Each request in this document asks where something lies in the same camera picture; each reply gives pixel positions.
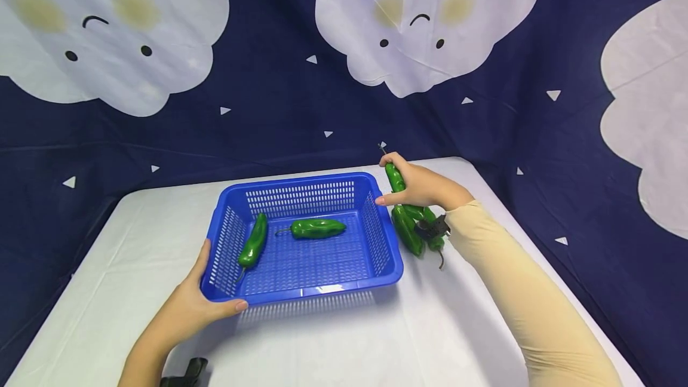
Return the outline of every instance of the white table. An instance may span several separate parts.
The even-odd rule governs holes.
[[[419,161],[465,185],[543,266],[592,328],[623,379],[642,386],[537,247],[468,162]],[[389,192],[378,166],[272,176],[366,171]],[[221,191],[209,183],[131,193],[105,224],[47,318],[9,387],[116,386],[133,342],[198,255]],[[448,245],[417,260],[403,252],[393,287],[256,306],[217,322],[171,354],[165,374],[191,357],[210,361],[209,387],[527,386],[515,340],[480,277]]]

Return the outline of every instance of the pepper stem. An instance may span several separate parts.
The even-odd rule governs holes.
[[[241,270],[241,275],[239,275],[239,278],[237,278],[236,281],[235,281],[234,283],[236,284],[236,283],[240,282],[240,281],[241,281],[241,278],[244,277],[244,274],[245,274],[245,273],[246,273],[246,268],[244,268],[244,269]]]

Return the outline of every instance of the black object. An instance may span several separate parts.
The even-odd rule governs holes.
[[[189,360],[186,366],[186,373],[183,377],[165,377],[160,380],[160,387],[198,387],[201,380],[201,373],[208,365],[208,359],[195,357]]]
[[[440,215],[432,223],[429,223],[426,220],[419,220],[413,230],[416,231],[418,236],[420,236],[423,241],[430,241],[431,239],[437,237],[443,237],[445,233],[452,232],[452,230],[449,229],[449,226],[444,223],[444,217],[446,217],[444,214]]]

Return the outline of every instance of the green pepper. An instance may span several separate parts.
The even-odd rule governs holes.
[[[244,243],[241,254],[239,254],[239,259],[237,261],[243,269],[236,282],[241,281],[246,269],[251,269],[258,263],[258,259],[265,247],[266,236],[268,236],[268,217],[261,212],[256,217],[256,223],[253,225],[253,230],[251,230],[251,234]]]
[[[389,162],[385,165],[385,173],[388,175],[389,184],[391,185],[391,191],[393,193],[403,192],[406,190],[406,183],[404,183],[404,178],[399,169],[397,169],[397,166]]]
[[[423,214],[423,208],[420,206],[404,205],[404,209],[406,210],[408,216],[415,221],[421,221],[425,218],[425,215]]]
[[[413,219],[408,215],[403,206],[397,205],[391,210],[391,222],[401,238],[401,242],[411,251],[412,255],[420,257],[423,253],[423,241],[415,233]]]
[[[380,147],[380,150],[382,150],[383,153],[386,154],[385,148],[383,148],[383,146],[381,146],[380,144],[377,144],[377,146]],[[397,166],[389,162],[385,165],[385,173],[386,175],[388,175],[389,185],[391,187],[392,193],[403,192],[406,190],[406,183],[404,183],[404,178],[400,173],[399,169],[397,169]],[[415,205],[404,205],[404,207],[406,208],[408,215],[411,216],[413,220],[418,221],[423,219],[422,207]]]
[[[291,230],[291,236],[295,239],[323,239],[344,233],[346,225],[329,219],[296,220],[289,229],[277,230],[275,235],[286,230]]]
[[[423,219],[426,220],[428,223],[432,223],[434,220],[437,220],[437,216],[433,211],[430,210],[429,207],[424,207]],[[442,259],[442,261],[440,262],[440,269],[442,269],[444,266],[444,255],[442,254],[442,248],[444,247],[444,237],[438,236],[436,238],[432,238],[430,239],[430,241],[427,241],[427,243],[428,248],[430,248],[431,251],[437,251],[440,253],[440,259]]]

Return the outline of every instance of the navy blue backdrop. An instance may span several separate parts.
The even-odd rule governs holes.
[[[687,242],[644,213],[640,170],[599,128],[613,100],[602,50],[660,0],[538,0],[479,69],[403,99],[349,75],[315,0],[230,1],[211,74],[152,116],[44,102],[0,78],[0,380],[125,194],[374,164],[385,141],[473,162],[643,382],[685,385]]]

